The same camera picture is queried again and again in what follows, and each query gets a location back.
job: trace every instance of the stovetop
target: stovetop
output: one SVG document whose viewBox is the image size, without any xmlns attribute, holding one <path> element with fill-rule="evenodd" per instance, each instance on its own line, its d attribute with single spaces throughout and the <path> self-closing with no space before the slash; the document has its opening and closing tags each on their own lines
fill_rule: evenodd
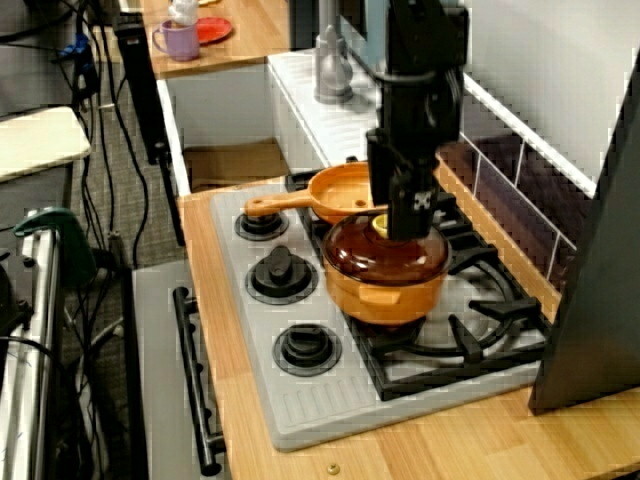
<svg viewBox="0 0 640 480">
<path fill-rule="evenodd" d="M 333 304 L 320 252 L 331 226 L 311 209 L 252 223 L 251 235 L 246 234 L 241 215 L 246 200 L 305 188 L 314 173 L 211 200 L 276 448 L 296 450 L 533 382 L 550 324 L 495 248 L 473 231 L 453 196 L 440 195 L 436 214 L 438 228 L 454 249 L 453 271 L 440 301 L 426 319 L 393 331 L 353 319 Z M 260 239 L 265 229 L 277 235 Z M 295 267 L 291 275 L 304 284 L 298 293 L 278 293 L 271 281 L 273 268 L 279 272 L 287 254 Z M 263 280 L 265 265 L 272 268 L 268 281 Z M 314 363 L 318 352 L 322 358 Z"/>
</svg>

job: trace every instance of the orange pot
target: orange pot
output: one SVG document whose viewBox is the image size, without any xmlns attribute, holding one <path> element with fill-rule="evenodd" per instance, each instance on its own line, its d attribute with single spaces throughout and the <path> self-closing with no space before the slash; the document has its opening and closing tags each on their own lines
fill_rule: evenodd
<svg viewBox="0 0 640 480">
<path fill-rule="evenodd" d="M 324 260 L 327 291 L 334 303 L 358 320 L 387 327 L 400 326 L 425 316 L 438 304 L 447 272 L 403 287 L 369 285 L 340 273 Z"/>
<path fill-rule="evenodd" d="M 322 170 L 305 190 L 251 198 L 245 203 L 244 212 L 250 217 L 263 217 L 301 207 L 313 208 L 318 217 L 331 224 L 373 208 L 368 163 L 346 163 Z"/>
<path fill-rule="evenodd" d="M 368 211 L 334 225 L 323 243 L 325 278 L 342 311 L 396 327 L 438 304 L 451 249 L 436 229 L 418 240 L 390 241 L 384 219 L 383 211 Z"/>
</svg>

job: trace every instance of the pan handle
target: pan handle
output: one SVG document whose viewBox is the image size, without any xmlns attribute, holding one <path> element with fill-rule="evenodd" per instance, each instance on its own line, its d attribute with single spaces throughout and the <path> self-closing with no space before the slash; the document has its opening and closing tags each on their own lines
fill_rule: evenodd
<svg viewBox="0 0 640 480">
<path fill-rule="evenodd" d="M 397 305 L 402 293 L 398 289 L 376 288 L 371 285 L 360 285 L 358 296 L 362 303 L 378 306 Z"/>
<path fill-rule="evenodd" d="M 312 207 L 313 197 L 309 189 L 291 193 L 276 193 L 263 195 L 247 200 L 244 204 L 244 213 L 250 217 L 264 217 L 289 208 Z"/>
</svg>

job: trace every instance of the oven door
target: oven door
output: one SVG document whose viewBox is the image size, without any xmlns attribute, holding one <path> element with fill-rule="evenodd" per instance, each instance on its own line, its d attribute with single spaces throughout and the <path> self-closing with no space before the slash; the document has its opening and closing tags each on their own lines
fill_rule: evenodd
<svg viewBox="0 0 640 480">
<path fill-rule="evenodd" d="M 230 478 L 187 262 L 136 270 L 133 288 L 149 478 L 211 478 L 219 467 L 215 478 Z"/>
</svg>

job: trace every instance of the glass pot lid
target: glass pot lid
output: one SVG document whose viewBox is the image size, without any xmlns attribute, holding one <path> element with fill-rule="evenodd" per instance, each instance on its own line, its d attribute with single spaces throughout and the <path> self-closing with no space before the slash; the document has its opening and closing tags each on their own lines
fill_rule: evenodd
<svg viewBox="0 0 640 480">
<path fill-rule="evenodd" d="M 386 238 L 386 213 L 369 210 L 333 226 L 322 244 L 325 259 L 343 275 L 385 286 L 424 283 L 449 266 L 450 248 L 440 232 L 408 242 Z"/>
</svg>

